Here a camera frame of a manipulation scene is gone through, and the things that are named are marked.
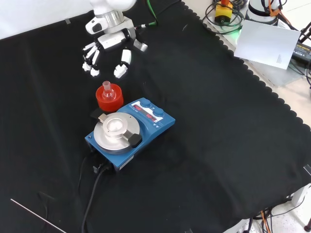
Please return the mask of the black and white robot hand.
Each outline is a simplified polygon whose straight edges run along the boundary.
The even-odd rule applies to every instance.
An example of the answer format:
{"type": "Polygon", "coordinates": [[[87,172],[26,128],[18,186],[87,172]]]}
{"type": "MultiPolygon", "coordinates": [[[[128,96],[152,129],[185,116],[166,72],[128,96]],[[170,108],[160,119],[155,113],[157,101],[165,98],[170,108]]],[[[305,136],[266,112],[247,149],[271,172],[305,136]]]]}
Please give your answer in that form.
{"type": "Polygon", "coordinates": [[[89,72],[92,77],[100,74],[97,63],[102,52],[107,52],[117,46],[125,45],[121,54],[121,63],[114,69],[114,76],[117,79],[122,78],[128,71],[132,61],[131,48],[134,47],[141,52],[145,52],[148,45],[139,41],[136,35],[136,29],[131,19],[125,17],[124,21],[116,26],[110,26],[108,22],[99,22],[94,18],[91,22],[98,31],[103,31],[103,35],[94,39],[94,42],[83,48],[84,63],[82,69],[89,72]]]}

